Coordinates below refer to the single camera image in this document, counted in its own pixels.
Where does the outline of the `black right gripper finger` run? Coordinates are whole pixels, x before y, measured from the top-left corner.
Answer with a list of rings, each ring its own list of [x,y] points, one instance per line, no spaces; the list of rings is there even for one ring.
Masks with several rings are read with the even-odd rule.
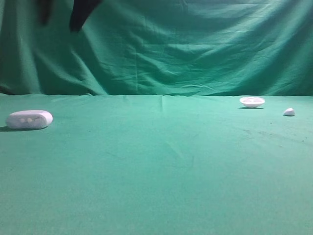
[[[54,0],[39,0],[39,19],[42,25],[47,25],[51,17]]]

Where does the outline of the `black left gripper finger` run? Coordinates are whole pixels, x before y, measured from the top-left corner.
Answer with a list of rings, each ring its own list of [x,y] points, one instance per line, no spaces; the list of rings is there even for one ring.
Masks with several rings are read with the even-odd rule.
[[[79,32],[101,0],[74,0],[69,20],[70,32]]]

